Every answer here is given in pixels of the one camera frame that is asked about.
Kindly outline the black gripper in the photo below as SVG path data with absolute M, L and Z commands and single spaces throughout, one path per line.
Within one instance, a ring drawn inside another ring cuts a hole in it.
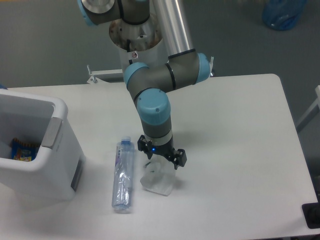
M 154 145 L 152 141 L 147 140 L 144 135 L 141 135 L 137 141 L 137 148 L 140 152 L 146 154 L 150 160 L 153 155 L 159 155 L 173 163 L 174 169 L 184 167 L 187 162 L 187 155 L 184 149 L 174 149 L 173 137 L 163 144 Z

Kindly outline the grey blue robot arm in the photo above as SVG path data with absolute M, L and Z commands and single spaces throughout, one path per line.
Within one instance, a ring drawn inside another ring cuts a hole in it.
M 143 128 L 138 150 L 183 167 L 167 93 L 207 80 L 213 60 L 195 50 L 182 1 L 80 0 L 78 7 L 88 25 L 110 23 L 110 38 L 126 53 L 123 80 Z

